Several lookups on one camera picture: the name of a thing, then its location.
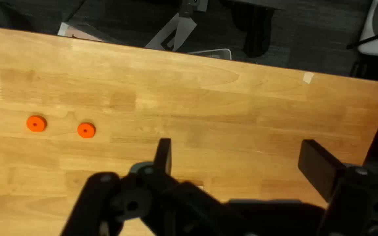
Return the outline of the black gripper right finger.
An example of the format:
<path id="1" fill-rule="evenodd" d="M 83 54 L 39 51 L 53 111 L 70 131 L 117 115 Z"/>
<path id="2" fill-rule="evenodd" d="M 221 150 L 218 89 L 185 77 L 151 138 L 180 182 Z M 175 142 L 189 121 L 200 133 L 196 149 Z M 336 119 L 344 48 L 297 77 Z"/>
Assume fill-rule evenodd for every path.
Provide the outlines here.
<path id="1" fill-rule="evenodd" d="M 316 140 L 305 138 L 301 144 L 298 169 L 320 196 L 329 201 L 347 166 Z"/>

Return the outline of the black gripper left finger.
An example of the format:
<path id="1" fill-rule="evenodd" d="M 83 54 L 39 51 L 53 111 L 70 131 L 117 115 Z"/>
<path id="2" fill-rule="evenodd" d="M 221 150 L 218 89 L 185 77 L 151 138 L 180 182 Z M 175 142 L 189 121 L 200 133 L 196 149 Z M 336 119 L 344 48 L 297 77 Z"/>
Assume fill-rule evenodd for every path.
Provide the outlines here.
<path id="1" fill-rule="evenodd" d="M 171 172 L 172 169 L 172 140 L 169 137 L 161 137 L 158 144 L 158 149 L 154 158 L 154 165 L 164 171 Z"/>

